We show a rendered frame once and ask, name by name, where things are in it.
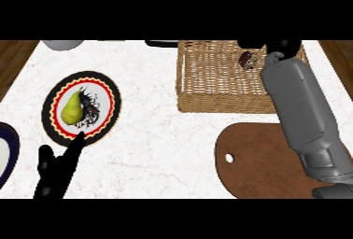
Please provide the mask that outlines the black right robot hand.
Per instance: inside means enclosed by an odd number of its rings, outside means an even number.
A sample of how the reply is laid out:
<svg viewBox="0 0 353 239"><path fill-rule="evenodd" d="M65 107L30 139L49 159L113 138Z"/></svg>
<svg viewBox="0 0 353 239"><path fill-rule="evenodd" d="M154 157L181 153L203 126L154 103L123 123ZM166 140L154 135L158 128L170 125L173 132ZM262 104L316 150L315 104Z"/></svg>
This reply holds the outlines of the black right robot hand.
<svg viewBox="0 0 353 239"><path fill-rule="evenodd" d="M238 41L238 44L243 49L266 48L268 53L281 52L284 54L282 59L294 58L302 48L302 41L299 39L290 40L241 39Z"/></svg>

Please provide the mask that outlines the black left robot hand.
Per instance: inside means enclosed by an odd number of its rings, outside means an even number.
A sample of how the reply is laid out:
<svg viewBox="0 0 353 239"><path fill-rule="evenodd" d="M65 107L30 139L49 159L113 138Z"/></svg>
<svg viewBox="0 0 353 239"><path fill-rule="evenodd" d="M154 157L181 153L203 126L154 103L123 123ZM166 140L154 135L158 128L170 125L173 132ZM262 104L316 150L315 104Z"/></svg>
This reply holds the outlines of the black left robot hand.
<svg viewBox="0 0 353 239"><path fill-rule="evenodd" d="M80 133L61 156L54 156L49 145L39 148L37 172L40 180L34 190L34 199L59 200L64 198L85 146L85 133Z"/></svg>

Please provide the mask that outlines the brown cupcake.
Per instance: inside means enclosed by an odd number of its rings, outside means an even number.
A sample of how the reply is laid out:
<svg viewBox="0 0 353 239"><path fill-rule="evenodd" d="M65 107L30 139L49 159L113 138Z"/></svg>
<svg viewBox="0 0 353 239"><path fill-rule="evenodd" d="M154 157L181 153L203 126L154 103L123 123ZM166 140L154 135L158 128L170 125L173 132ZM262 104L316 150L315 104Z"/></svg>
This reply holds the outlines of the brown cupcake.
<svg viewBox="0 0 353 239"><path fill-rule="evenodd" d="M240 65L244 69L253 69L257 65L259 57L251 51L246 51L240 56Z"/></svg>

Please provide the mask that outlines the wicker basket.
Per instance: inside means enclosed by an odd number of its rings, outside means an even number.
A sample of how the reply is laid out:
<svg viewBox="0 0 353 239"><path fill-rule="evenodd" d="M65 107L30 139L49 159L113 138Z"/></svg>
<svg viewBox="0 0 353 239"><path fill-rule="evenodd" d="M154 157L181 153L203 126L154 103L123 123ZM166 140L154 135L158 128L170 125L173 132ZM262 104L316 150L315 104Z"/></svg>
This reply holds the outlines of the wicker basket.
<svg viewBox="0 0 353 239"><path fill-rule="evenodd" d="M253 69L240 65L246 51L257 54ZM178 110L184 113L275 114L260 70L266 48L243 49L237 40L181 40L176 61Z"/></svg>

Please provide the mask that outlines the brown wooden cutting board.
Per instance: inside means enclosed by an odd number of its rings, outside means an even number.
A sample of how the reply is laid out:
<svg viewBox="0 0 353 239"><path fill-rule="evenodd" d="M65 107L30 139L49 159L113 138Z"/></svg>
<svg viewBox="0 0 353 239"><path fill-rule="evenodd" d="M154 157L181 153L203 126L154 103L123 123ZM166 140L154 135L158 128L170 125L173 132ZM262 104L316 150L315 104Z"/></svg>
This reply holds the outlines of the brown wooden cutting board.
<svg viewBox="0 0 353 239"><path fill-rule="evenodd" d="M241 199L353 199L353 185L306 175L277 123L235 123L223 129L216 167L223 187Z"/></svg>

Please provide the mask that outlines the white plate with blue rim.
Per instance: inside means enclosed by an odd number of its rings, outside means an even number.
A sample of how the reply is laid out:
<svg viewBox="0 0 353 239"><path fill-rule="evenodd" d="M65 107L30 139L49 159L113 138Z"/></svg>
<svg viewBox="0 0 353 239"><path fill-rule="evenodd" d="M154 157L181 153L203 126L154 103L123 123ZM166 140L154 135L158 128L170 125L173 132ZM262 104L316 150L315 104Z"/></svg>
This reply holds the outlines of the white plate with blue rim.
<svg viewBox="0 0 353 239"><path fill-rule="evenodd" d="M12 126L0 122L0 189L6 185L20 155L20 135Z"/></svg>

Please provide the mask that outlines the green pear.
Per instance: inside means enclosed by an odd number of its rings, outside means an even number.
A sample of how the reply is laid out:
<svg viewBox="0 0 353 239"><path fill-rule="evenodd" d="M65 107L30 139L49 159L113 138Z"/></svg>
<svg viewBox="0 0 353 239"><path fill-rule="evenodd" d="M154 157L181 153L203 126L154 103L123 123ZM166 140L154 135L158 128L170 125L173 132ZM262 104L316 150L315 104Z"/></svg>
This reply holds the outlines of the green pear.
<svg viewBox="0 0 353 239"><path fill-rule="evenodd" d="M73 93L68 103L61 111L61 119L68 125L76 125L83 119L83 107L80 102L80 91Z"/></svg>

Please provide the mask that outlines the black red patterned plate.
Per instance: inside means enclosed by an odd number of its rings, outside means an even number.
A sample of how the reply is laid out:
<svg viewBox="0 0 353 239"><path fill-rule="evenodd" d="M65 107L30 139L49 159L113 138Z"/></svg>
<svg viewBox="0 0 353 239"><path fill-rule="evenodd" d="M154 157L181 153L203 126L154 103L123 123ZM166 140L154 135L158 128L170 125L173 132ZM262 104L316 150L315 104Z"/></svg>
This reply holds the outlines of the black red patterned plate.
<svg viewBox="0 0 353 239"><path fill-rule="evenodd" d="M83 71L67 76L54 86L42 110L52 141L67 147L83 132L88 144L95 144L114 128L120 108L119 87L102 73Z"/></svg>

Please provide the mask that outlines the black round object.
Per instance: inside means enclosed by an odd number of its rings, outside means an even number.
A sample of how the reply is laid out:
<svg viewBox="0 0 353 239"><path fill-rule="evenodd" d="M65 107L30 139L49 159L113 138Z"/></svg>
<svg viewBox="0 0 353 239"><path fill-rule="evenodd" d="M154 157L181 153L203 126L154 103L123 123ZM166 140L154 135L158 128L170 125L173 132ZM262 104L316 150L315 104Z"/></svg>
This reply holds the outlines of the black round object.
<svg viewBox="0 0 353 239"><path fill-rule="evenodd" d="M178 40L145 40L150 47L178 48Z"/></svg>

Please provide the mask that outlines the grey bowl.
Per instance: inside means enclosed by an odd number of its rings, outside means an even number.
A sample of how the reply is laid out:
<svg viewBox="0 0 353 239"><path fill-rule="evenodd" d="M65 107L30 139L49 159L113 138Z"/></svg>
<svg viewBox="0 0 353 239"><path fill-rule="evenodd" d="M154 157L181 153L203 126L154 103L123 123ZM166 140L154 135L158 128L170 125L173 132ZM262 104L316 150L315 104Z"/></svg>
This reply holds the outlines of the grey bowl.
<svg viewBox="0 0 353 239"><path fill-rule="evenodd" d="M52 50L64 51L74 49L83 40L45 40L43 43Z"/></svg>

